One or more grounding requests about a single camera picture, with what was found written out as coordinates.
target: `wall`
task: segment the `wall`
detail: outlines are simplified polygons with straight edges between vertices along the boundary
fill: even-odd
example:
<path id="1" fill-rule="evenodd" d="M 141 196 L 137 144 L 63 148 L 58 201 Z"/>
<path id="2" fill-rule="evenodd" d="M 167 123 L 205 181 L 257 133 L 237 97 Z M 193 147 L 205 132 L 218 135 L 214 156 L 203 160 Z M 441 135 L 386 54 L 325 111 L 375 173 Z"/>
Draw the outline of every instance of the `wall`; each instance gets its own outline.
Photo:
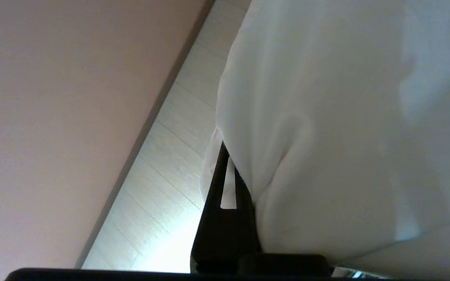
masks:
<path id="1" fill-rule="evenodd" d="M 75 265 L 203 4 L 0 1 L 0 279 Z"/>

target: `light wood flooring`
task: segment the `light wood flooring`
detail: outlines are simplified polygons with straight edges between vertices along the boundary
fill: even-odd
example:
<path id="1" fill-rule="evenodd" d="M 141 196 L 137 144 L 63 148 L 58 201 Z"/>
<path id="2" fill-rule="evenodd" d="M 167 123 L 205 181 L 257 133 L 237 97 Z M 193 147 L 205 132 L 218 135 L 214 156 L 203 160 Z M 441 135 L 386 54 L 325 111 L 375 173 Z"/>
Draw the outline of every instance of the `light wood flooring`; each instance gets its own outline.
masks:
<path id="1" fill-rule="evenodd" d="M 250 0 L 217 0 L 83 269 L 189 272 L 216 92 Z"/>

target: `white cloth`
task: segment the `white cloth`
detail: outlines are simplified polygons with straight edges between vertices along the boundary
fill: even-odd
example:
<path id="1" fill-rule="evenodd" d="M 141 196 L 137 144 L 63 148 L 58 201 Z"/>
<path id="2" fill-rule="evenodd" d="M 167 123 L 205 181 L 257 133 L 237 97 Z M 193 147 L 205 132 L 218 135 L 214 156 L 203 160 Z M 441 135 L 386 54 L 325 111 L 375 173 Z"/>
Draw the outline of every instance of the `white cloth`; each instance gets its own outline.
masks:
<path id="1" fill-rule="evenodd" d="M 450 1 L 254 0 L 216 124 L 264 251 L 450 279 Z"/>

